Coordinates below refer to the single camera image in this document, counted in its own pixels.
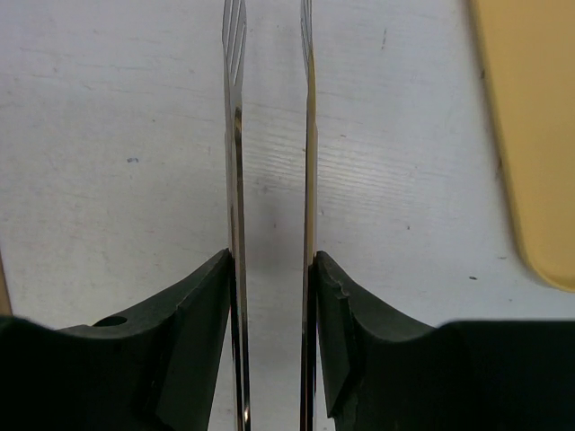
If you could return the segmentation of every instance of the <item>white surface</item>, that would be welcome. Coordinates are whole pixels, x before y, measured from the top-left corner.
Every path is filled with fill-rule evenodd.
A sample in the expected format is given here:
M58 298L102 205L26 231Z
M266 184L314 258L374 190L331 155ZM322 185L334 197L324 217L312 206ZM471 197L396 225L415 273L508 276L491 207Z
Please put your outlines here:
M226 246L222 7L0 1L0 245L16 313L92 323ZM247 15L253 426L296 429L299 2L249 0ZM427 323L573 317L575 295L515 252L465 2L316 0L314 48L320 248ZM215 430L232 423L228 349Z

